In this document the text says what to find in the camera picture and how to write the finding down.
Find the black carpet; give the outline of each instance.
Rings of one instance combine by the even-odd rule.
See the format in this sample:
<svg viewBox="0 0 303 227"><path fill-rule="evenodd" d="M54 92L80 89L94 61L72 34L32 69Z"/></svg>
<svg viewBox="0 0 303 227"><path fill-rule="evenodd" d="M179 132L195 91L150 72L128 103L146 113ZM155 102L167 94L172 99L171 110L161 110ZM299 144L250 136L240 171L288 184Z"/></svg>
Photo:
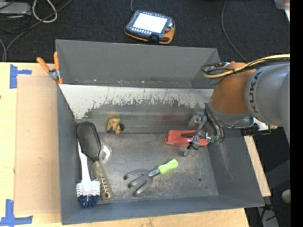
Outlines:
<svg viewBox="0 0 303 227"><path fill-rule="evenodd" d="M51 1L59 9L69 0ZM216 48L222 61L246 62L290 53L290 23L274 0L133 0L132 6L174 19L176 31L170 46ZM52 11L45 0L36 6L41 18ZM37 24L33 16L11 19L2 15L5 61L36 62L42 57L53 63L56 39L139 44L124 33L132 14L131 0L72 0L52 23ZM0 46L0 59L3 54ZM290 158L283 130L256 136L255 141L265 173ZM253 210L247 211L251 226L261 226Z"/></svg>

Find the blue tape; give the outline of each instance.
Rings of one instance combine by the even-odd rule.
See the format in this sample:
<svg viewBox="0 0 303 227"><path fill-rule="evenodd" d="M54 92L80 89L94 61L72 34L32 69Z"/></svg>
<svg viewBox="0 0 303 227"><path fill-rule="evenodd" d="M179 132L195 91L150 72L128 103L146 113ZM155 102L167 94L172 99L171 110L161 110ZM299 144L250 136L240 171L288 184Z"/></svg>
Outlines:
<svg viewBox="0 0 303 227"><path fill-rule="evenodd" d="M24 75L31 75L31 70L18 70L17 66L13 64L10 65L10 77L9 77L9 88L17 88L17 75L24 74Z"/></svg>
<svg viewBox="0 0 303 227"><path fill-rule="evenodd" d="M14 227L15 225L31 224L33 216L15 218L14 216L14 201L6 199L5 217L1 217L0 226Z"/></svg>

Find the yellow toy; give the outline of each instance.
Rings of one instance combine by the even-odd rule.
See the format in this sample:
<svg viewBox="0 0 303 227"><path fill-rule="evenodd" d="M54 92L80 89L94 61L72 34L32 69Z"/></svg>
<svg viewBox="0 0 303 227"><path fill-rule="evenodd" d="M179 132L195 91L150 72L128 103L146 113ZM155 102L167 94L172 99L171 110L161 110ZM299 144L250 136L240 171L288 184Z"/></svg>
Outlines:
<svg viewBox="0 0 303 227"><path fill-rule="evenodd" d="M107 122L106 132L111 135L115 132L116 135L119 135L124 130L124 125L120 123L121 119L110 119Z"/></svg>

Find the red object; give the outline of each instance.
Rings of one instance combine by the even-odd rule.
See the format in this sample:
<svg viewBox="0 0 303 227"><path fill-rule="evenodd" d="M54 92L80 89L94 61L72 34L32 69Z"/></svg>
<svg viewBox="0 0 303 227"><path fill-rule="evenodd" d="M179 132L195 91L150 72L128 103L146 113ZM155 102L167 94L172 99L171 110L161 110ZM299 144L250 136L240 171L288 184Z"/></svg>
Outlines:
<svg viewBox="0 0 303 227"><path fill-rule="evenodd" d="M170 130L164 141L168 145L187 147L194 134L195 130ZM200 146L206 146L209 142L205 139L200 139L199 143Z"/></svg>

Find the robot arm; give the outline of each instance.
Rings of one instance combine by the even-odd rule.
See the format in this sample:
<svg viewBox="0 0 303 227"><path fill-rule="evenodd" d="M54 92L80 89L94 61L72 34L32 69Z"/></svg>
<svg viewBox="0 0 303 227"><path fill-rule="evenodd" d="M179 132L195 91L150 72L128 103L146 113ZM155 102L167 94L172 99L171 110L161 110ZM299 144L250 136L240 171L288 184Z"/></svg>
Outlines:
<svg viewBox="0 0 303 227"><path fill-rule="evenodd" d="M200 129L207 141L216 138L221 142L224 127L247 129L256 122L267 128L283 127L290 143L289 58L289 54L277 55L248 64L226 62L202 67L204 76L219 82L205 105L204 115L199 116L206 117L207 122L198 122L184 155L194 154L195 139L202 134Z"/></svg>

